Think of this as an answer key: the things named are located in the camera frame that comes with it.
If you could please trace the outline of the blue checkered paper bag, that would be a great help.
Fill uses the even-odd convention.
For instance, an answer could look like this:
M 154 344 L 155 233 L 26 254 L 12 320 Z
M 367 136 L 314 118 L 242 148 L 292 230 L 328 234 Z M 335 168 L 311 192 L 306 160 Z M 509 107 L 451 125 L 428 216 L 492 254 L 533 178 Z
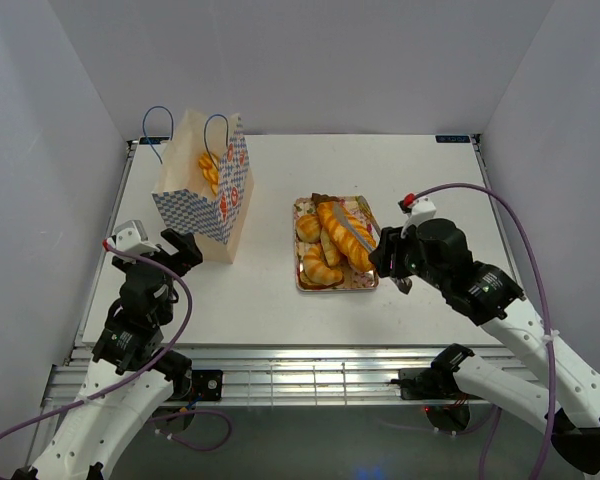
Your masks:
M 216 196 L 198 166 L 203 153 L 218 159 Z M 233 263 L 254 188 L 240 115 L 186 110 L 160 158 L 152 198 L 164 225 L 192 233 L 206 261 Z

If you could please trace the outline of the long twisted bread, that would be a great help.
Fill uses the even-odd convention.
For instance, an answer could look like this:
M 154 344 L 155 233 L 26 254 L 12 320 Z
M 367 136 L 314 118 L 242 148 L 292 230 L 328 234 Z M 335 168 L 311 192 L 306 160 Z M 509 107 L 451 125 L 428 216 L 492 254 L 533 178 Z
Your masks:
M 198 158 L 198 166 L 202 172 L 203 178 L 207 181 L 214 196 L 218 194 L 219 170 L 217 168 L 218 159 L 214 154 L 203 153 Z

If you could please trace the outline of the croissant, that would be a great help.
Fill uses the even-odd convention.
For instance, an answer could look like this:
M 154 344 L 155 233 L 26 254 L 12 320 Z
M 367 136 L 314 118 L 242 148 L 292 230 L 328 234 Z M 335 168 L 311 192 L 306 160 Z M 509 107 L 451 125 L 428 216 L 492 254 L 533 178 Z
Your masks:
M 325 228 L 323 228 L 320 232 L 320 242 L 327 265 L 330 268 L 338 266 L 342 260 L 342 253 L 331 241 Z
M 319 244 L 312 245 L 302 259 L 305 279 L 312 282 L 329 285 L 344 280 L 340 270 L 330 268 L 323 258 L 323 249 Z

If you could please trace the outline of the brown chocolate bread piece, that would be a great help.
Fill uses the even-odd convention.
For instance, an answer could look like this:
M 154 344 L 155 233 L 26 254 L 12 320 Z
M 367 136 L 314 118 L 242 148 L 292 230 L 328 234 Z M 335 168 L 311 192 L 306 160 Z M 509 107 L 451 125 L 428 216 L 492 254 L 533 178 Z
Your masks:
M 313 193 L 311 195 L 311 201 L 313 202 L 313 204 L 316 207 L 318 207 L 321 203 L 325 203 L 325 202 L 338 202 L 339 198 L 337 196 L 331 196 L 331 195 L 326 195 L 326 194 Z

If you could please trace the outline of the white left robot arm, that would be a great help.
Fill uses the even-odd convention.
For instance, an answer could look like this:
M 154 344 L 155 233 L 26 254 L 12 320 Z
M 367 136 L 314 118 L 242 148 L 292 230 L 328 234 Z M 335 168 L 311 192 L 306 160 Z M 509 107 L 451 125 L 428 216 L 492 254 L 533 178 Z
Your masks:
M 138 220 L 104 240 L 112 264 L 124 276 L 92 349 L 87 373 L 61 425 L 32 465 L 16 479 L 106 479 L 122 453 L 159 405 L 185 397 L 192 387 L 191 361 L 163 341 L 181 296 L 183 277 L 203 261 L 193 234 L 171 228 L 161 237 L 169 253 L 152 244 Z

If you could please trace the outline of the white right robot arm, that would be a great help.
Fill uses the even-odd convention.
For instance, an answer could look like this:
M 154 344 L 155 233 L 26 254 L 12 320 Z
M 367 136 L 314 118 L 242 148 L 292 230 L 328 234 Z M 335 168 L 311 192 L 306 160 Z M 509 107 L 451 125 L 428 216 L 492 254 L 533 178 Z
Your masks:
M 493 367 L 459 344 L 432 362 L 431 382 L 444 397 L 480 397 L 541 433 L 583 473 L 600 472 L 600 374 L 544 322 L 522 288 L 503 270 L 473 259 L 464 233 L 450 220 L 385 227 L 369 256 L 381 277 L 412 276 L 436 288 L 445 302 L 504 346 L 536 383 Z

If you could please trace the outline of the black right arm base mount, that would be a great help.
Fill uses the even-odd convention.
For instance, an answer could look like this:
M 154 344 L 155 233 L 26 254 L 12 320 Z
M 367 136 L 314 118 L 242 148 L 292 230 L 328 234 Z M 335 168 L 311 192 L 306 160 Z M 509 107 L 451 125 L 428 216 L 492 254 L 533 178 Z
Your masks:
M 450 373 L 426 368 L 419 372 L 411 369 L 400 369 L 398 377 L 391 379 L 396 385 L 403 400 L 451 400 L 460 393 Z

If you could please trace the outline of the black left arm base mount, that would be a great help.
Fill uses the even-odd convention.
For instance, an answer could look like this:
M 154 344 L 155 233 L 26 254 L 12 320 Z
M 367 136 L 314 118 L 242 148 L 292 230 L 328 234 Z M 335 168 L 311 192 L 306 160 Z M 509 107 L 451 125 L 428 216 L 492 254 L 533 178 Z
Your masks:
M 187 402 L 220 401 L 223 380 L 224 372 L 222 370 L 192 370 L 185 374 L 179 398 Z

